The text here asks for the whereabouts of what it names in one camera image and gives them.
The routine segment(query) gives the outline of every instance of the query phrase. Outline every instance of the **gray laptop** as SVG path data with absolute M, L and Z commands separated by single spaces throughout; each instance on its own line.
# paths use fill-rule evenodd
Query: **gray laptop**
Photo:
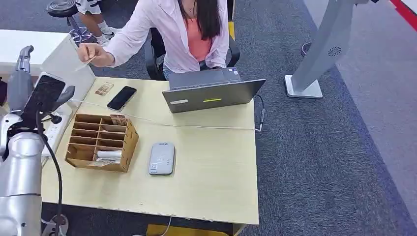
M 265 79 L 242 81 L 235 67 L 172 74 L 162 92 L 172 113 L 249 103 Z

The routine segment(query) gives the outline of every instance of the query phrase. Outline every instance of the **red stripe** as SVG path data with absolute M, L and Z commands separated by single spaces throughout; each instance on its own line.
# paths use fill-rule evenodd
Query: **red stripe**
M 406 21 L 408 21 L 408 23 L 410 23 L 410 25 L 417 30 L 417 14 L 414 13 L 405 3 L 403 3 L 401 0 L 391 0 L 392 4 L 395 5 L 396 10 L 398 11 L 398 13 L 401 14 L 402 17 L 404 17 L 404 19 Z

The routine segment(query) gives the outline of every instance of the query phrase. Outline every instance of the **carpet floor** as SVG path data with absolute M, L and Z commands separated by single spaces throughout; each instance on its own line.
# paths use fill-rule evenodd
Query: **carpet floor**
M 49 0 L 2 2 L 0 29 L 69 31 L 66 21 L 45 12 Z M 118 1 L 105 12 L 122 27 L 133 1 Z M 235 28 L 245 79 L 266 78 L 260 94 L 267 109 L 256 134 L 259 226 L 244 236 L 414 236 L 417 230 L 337 68 L 320 78 L 321 100 L 285 94 L 284 75 L 302 57 L 300 46 L 315 25 L 302 0 L 236 0 Z M 146 78 L 140 52 L 127 64 L 94 68 L 97 76 Z M 144 234 L 147 223 L 167 217 L 65 206 L 69 236 Z M 44 204 L 43 216 L 55 206 Z M 173 225 L 230 232 L 229 224 L 174 219 Z

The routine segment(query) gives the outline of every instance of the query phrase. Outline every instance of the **paper roll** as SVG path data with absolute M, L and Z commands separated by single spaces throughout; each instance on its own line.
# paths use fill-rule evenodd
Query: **paper roll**
M 98 151 L 97 152 L 98 158 L 106 158 L 106 159 L 120 159 L 121 158 L 121 150 L 119 151 Z

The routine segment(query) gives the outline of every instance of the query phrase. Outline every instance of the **jeans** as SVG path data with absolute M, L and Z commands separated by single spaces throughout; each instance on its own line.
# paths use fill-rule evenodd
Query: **jeans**
M 206 62 L 203 60 L 203 61 L 200 61 L 200 62 L 198 62 L 199 64 L 200 64 L 200 70 L 208 70 L 208 69 L 210 69 L 207 65 L 206 65 Z M 172 70 L 170 70 L 170 69 L 168 69 L 168 67 L 166 67 L 166 65 L 164 64 L 164 66 L 163 66 L 163 69 L 162 69 L 162 72 L 164 73 L 164 76 L 165 76 L 165 79 L 167 80 L 167 81 L 169 81 L 169 77 L 170 77 L 170 75 L 172 75 L 172 74 L 174 74 L 175 72 L 173 72 Z

